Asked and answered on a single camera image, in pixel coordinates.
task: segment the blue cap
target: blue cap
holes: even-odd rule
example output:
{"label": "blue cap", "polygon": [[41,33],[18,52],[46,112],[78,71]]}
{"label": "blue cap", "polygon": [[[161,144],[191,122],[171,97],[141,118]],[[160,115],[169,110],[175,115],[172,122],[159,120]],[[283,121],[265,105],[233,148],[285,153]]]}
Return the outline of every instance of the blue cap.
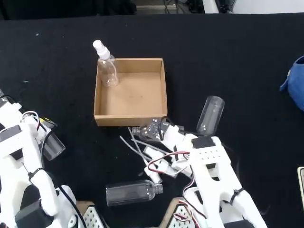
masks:
{"label": "blue cap", "polygon": [[280,86],[280,91],[287,87],[295,104],[304,111],[304,56],[294,62],[287,74],[287,79]]}

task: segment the plastic bottle cap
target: plastic bottle cap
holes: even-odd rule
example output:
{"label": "plastic bottle cap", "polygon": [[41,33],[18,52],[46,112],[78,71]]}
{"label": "plastic bottle cap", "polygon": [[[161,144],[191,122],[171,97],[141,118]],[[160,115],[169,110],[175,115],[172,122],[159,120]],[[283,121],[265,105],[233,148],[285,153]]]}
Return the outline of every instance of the plastic bottle cap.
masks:
{"label": "plastic bottle cap", "polygon": [[95,50],[97,51],[97,55],[102,59],[102,60],[108,60],[111,53],[110,51],[107,49],[107,47],[105,45],[103,45],[103,43],[100,40],[95,40],[93,42],[93,47],[95,48]]}

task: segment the white robotic arm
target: white robotic arm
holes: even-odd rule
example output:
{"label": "white robotic arm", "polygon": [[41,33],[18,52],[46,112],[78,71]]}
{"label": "white robotic arm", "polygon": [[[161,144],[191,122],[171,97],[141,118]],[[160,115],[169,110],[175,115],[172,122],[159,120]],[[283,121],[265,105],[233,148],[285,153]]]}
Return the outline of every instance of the white robotic arm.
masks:
{"label": "white robotic arm", "polygon": [[[37,120],[27,116],[21,122],[21,106],[8,101],[0,107],[0,221],[10,228],[36,227],[83,228],[75,209],[60,189],[55,189],[50,176],[42,169],[38,144],[44,139],[48,127],[37,129]],[[22,150],[23,157],[15,160],[11,154]],[[34,184],[40,200],[20,210],[24,190]],[[68,186],[62,186],[65,194],[76,204]]]}
{"label": "white robotic arm", "polygon": [[[199,136],[184,134],[180,127],[163,121],[164,118],[153,119],[149,125],[133,132],[141,139],[165,145],[173,152],[171,167],[192,178],[182,194],[198,226],[224,228],[238,223],[243,228],[266,228],[254,201],[233,171],[219,138],[210,137],[217,128],[223,107],[221,98],[207,99],[197,127]],[[194,182],[197,187],[191,188]]]}

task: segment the cardboard box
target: cardboard box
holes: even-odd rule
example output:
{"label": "cardboard box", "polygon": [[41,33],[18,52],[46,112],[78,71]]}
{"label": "cardboard box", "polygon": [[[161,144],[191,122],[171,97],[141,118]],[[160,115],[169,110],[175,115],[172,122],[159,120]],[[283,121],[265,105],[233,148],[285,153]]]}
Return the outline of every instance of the cardboard box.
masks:
{"label": "cardboard box", "polygon": [[97,70],[94,118],[98,126],[140,126],[167,115],[161,58],[119,58],[119,84],[105,87]]}

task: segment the black table surface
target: black table surface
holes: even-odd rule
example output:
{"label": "black table surface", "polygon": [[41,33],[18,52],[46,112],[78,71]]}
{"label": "black table surface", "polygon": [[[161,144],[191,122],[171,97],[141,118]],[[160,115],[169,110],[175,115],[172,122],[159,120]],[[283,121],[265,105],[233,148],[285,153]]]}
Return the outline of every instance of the black table surface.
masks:
{"label": "black table surface", "polygon": [[217,136],[240,158],[240,180],[267,225],[303,227],[297,167],[304,165],[304,115],[279,86],[304,54],[304,14],[115,16],[0,22],[0,88],[59,124],[66,151],[46,168],[78,200],[91,200],[111,227],[159,225],[189,181],[163,177],[148,203],[108,208],[105,185],[146,179],[119,139],[126,128],[93,118],[101,39],[117,58],[162,57],[168,115],[194,131],[208,95],[226,101]]}

